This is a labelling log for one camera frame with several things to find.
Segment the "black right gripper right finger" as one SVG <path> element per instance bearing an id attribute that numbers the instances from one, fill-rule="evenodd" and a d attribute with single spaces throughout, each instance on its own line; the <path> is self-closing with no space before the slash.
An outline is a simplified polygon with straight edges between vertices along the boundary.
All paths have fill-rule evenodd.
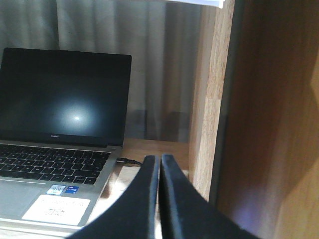
<path id="1" fill-rule="evenodd" d="M 255 238 L 209 204 L 170 154 L 161 157 L 159 214 L 164 239 Z"/>

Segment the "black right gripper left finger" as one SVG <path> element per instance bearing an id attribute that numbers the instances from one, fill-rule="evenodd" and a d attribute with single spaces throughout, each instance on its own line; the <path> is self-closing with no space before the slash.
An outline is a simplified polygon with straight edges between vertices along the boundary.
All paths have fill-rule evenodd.
<path id="1" fill-rule="evenodd" d="M 137 175 L 118 200 L 70 239 L 154 239 L 159 158 L 145 157 Z"/>

